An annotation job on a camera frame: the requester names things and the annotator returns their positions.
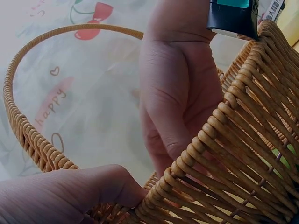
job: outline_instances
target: wicker basket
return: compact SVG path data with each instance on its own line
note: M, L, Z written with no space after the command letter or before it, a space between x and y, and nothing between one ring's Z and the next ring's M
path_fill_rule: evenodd
M43 172L78 167L19 111L13 98L14 74L24 55L41 41L86 28L117 31L138 39L143 36L141 32L109 25L59 28L29 42L7 70L4 98L11 127ZM148 180L145 188L149 193L142 203L134 210L117 204L99 204L88 212L91 217L112 224L290 222L299 206L299 54L287 44L274 23L264 21L259 41L248 42L228 72L219 74L223 103L164 176L158 180L154 173ZM221 160L228 171L210 164L202 156L205 151ZM288 167L281 162L282 156ZM197 163L218 180L193 169Z

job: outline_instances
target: finger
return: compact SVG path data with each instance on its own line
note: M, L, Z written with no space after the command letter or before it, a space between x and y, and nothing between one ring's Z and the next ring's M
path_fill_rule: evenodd
M191 140L183 121L189 86L185 56L163 42L149 42L143 45L140 70L144 108L175 160Z
M146 196L143 189L124 168L118 165L90 168L80 171L87 188L85 212L98 203L115 202L126 207L135 207Z
M173 159L168 155L162 139L142 102L140 103L140 118L145 146L152 158L157 175L161 178L164 171L173 163Z

